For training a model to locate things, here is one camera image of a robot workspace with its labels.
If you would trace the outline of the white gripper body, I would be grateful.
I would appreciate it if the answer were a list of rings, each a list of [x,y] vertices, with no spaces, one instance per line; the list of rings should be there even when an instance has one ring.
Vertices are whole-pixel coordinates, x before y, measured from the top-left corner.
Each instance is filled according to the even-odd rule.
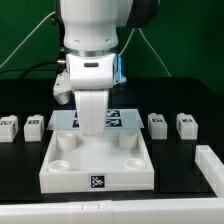
[[[117,71],[117,55],[66,56],[67,71],[75,96],[79,127],[84,135],[102,134],[106,125],[109,90]]]

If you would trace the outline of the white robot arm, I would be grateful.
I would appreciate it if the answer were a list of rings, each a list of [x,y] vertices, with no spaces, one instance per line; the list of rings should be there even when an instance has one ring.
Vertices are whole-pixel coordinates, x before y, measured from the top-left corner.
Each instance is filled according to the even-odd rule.
[[[57,0],[64,26],[65,70],[54,96],[61,104],[75,97],[81,132],[104,132],[109,90],[117,81],[118,27],[142,28],[156,15],[160,0]]]

